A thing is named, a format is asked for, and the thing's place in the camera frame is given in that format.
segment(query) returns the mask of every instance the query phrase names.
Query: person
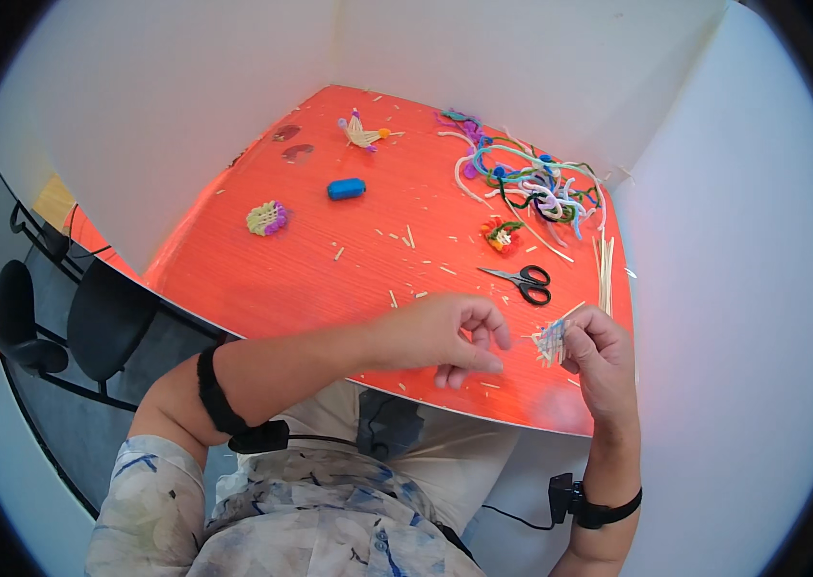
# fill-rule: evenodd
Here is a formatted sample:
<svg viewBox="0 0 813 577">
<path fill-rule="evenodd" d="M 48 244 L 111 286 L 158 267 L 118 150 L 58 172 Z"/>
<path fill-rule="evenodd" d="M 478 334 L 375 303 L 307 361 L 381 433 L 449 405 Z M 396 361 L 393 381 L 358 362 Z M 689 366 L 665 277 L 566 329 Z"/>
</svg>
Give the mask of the person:
<svg viewBox="0 0 813 577">
<path fill-rule="evenodd" d="M 631 339 L 595 306 L 575 310 L 565 326 L 562 364 L 579 373 L 595 421 L 583 488 L 590 503 L 620 507 L 641 487 Z M 427 420 L 418 447 L 386 464 L 344 442 L 292 439 L 285 450 L 239 455 L 205 521 L 208 448 L 230 436 L 206 409 L 200 380 L 210 363 L 248 426 L 279 418 L 292 434 L 353 441 L 358 389 L 344 376 L 436 365 L 435 384 L 459 389 L 470 371 L 502 370 L 492 342 L 511 345 L 493 301 L 434 294 L 363 324 L 239 340 L 207 361 L 193 356 L 140 403 L 86 574 L 482 575 L 457 536 L 493 487 L 517 428 L 430 408 L 426 416 L 445 418 Z M 574 524 L 551 575 L 617 574 L 638 514 L 597 529 Z"/>
</svg>

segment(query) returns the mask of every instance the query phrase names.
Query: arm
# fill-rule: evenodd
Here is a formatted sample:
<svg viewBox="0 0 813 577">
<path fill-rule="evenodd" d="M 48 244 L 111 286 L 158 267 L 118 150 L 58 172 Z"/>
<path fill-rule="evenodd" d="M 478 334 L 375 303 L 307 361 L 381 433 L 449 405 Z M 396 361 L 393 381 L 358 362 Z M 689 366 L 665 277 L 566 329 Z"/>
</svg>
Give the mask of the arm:
<svg viewBox="0 0 813 577">
<path fill-rule="evenodd" d="M 455 388 L 470 370 L 500 372 L 502 363 L 488 350 L 491 335 L 509 348 L 509 329 L 493 301 L 441 294 L 364 324 L 231 342 L 217 349 L 214 365 L 231 408 L 256 426 L 359 371 L 437 365 L 436 385 Z M 208 447 L 229 436 L 215 428 L 198 396 L 197 364 L 196 355 L 150 387 L 127 436 L 169 439 L 204 467 Z"/>
<path fill-rule="evenodd" d="M 590 503 L 620 507 L 641 486 L 634 347 L 627 332 L 595 306 L 574 311 L 568 322 L 564 343 L 569 357 L 563 366 L 580 374 L 583 398 L 595 420 L 583 488 Z M 639 514 L 640 508 L 595 530 L 574 524 L 570 545 L 551 576 L 617 575 Z"/>
</svg>

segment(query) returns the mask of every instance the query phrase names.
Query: patterned blouse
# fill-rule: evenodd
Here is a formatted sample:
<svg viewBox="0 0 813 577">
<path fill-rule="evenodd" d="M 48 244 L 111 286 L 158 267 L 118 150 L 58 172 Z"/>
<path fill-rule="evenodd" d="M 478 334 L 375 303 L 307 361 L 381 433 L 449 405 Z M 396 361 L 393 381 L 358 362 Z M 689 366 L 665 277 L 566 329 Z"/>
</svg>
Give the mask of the patterned blouse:
<svg viewBox="0 0 813 577">
<path fill-rule="evenodd" d="M 204 518 L 202 469 L 153 435 L 125 441 L 85 574 L 482 575 L 409 479 L 359 454 L 264 453 L 222 477 Z"/>
</svg>

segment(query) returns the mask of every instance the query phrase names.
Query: white partition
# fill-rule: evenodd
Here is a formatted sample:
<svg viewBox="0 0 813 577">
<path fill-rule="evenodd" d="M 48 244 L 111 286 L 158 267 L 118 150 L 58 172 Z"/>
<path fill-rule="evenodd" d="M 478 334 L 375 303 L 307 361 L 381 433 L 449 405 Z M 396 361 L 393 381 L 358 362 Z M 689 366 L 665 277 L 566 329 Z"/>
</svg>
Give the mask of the white partition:
<svg viewBox="0 0 813 577">
<path fill-rule="evenodd" d="M 720 21 L 725 0 L 345 0 L 337 84 L 507 125 L 618 183 Z"/>
<path fill-rule="evenodd" d="M 320 0 L 60 0 L 0 88 L 0 169 L 31 202 L 56 171 L 143 271 L 262 130 L 329 83 Z"/>
<path fill-rule="evenodd" d="M 813 488 L 813 99 L 759 16 L 731 6 L 632 173 L 646 490 L 623 574 L 758 574 Z"/>
</svg>

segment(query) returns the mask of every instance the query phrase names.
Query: hand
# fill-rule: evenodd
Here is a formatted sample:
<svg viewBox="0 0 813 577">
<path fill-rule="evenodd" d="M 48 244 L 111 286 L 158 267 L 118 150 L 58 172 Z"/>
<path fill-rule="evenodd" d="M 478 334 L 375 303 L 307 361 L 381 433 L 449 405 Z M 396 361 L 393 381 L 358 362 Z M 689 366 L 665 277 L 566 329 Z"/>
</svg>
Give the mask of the hand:
<svg viewBox="0 0 813 577">
<path fill-rule="evenodd" d="M 503 372 L 490 342 L 503 350 L 511 345 L 509 327 L 493 301 L 469 294 L 425 296 L 372 321 L 369 330 L 378 368 L 437 365 L 439 388 L 459 389 L 472 370 Z"/>
<path fill-rule="evenodd" d="M 631 336 L 597 306 L 566 319 L 563 368 L 579 373 L 583 400 L 597 424 L 620 426 L 637 417 L 635 350 Z"/>
</svg>

